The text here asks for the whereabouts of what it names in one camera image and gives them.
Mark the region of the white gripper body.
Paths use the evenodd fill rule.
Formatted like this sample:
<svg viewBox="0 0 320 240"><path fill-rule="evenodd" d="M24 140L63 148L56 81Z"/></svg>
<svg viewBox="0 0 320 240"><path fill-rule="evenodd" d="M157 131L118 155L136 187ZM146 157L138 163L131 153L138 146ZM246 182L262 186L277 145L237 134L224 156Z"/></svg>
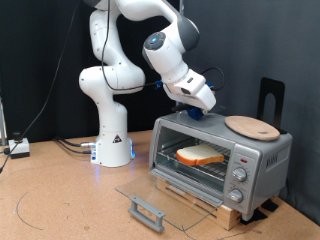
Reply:
<svg viewBox="0 0 320 240"><path fill-rule="evenodd" d="M163 88L170 99L206 111L216 104L216 98L206 84L206 79L192 69L181 74L164 74Z"/></svg>

